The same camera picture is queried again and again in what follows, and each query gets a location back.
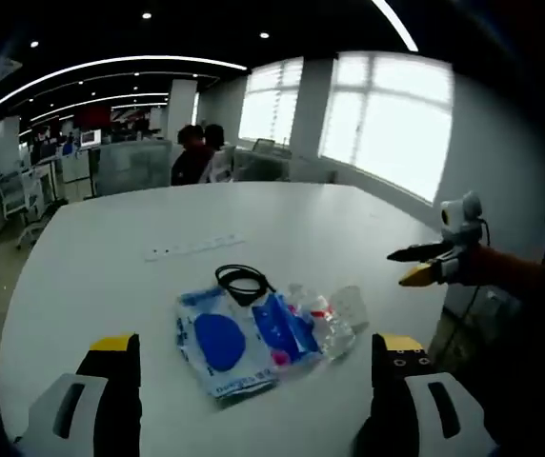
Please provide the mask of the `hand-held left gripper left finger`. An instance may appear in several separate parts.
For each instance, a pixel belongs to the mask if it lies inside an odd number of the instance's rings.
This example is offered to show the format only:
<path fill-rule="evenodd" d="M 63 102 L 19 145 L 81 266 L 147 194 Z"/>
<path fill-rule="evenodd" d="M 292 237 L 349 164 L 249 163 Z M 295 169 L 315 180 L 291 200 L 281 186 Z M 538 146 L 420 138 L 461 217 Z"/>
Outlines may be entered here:
<path fill-rule="evenodd" d="M 93 343 L 74 373 L 61 375 L 29 409 L 16 445 L 22 456 L 138 456 L 140 340 Z"/>

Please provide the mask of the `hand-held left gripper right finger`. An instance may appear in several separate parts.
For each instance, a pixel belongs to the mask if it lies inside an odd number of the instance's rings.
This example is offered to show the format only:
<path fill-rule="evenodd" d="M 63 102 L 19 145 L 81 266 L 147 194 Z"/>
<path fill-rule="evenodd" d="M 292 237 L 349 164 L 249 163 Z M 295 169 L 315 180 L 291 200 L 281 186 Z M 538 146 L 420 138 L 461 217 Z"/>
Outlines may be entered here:
<path fill-rule="evenodd" d="M 357 456 L 494 456 L 482 406 L 408 336 L 372 337 L 370 415 Z"/>

